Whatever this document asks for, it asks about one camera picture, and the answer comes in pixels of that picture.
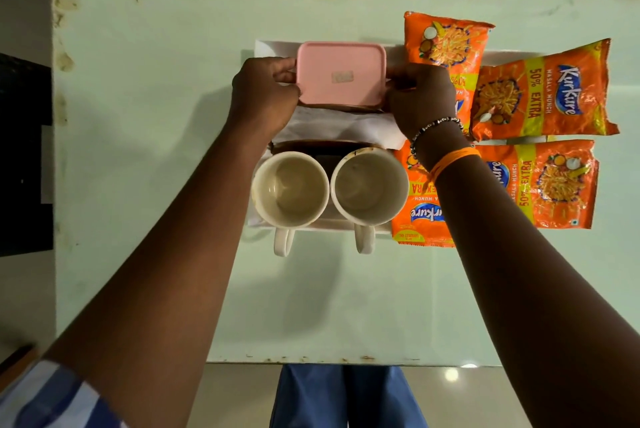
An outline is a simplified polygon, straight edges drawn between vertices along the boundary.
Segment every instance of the striped sleeve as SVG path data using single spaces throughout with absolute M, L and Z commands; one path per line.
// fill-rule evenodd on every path
M 0 400 L 0 428 L 126 428 L 69 369 L 39 361 Z

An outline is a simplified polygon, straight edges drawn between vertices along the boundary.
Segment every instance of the floor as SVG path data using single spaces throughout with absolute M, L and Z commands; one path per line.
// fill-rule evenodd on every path
M 49 64 L 49 0 L 0 0 L 0 52 Z M 0 258 L 0 359 L 20 343 L 41 349 L 54 337 L 51 251 Z M 190 428 L 268 424 L 280 367 L 207 365 Z M 432 428 L 528 427 L 501 368 L 405 368 Z

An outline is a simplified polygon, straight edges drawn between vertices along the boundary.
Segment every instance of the mug handle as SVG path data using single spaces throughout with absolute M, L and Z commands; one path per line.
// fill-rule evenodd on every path
M 371 254 L 376 245 L 376 228 L 374 226 L 361 226 L 353 224 L 356 234 L 356 249 L 360 254 Z
M 293 229 L 276 229 L 276 235 L 273 238 L 273 252 L 276 256 L 287 257 L 289 251 L 291 251 L 295 232 Z

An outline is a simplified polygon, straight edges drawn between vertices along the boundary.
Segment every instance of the white napkin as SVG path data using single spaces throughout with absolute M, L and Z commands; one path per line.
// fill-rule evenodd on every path
M 345 113 L 298 106 L 289 124 L 277 134 L 273 143 L 292 140 L 364 141 L 399 150 L 406 138 L 389 113 Z

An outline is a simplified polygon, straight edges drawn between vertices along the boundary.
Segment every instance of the hand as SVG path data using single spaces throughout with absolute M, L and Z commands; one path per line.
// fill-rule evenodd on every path
M 456 89 L 449 72 L 438 65 L 408 63 L 387 69 L 390 111 L 400 131 L 413 140 L 421 127 L 456 116 Z
M 247 59 L 232 82 L 231 107 L 225 127 L 241 129 L 267 145 L 284 128 L 298 104 L 300 89 L 291 71 L 294 58 Z

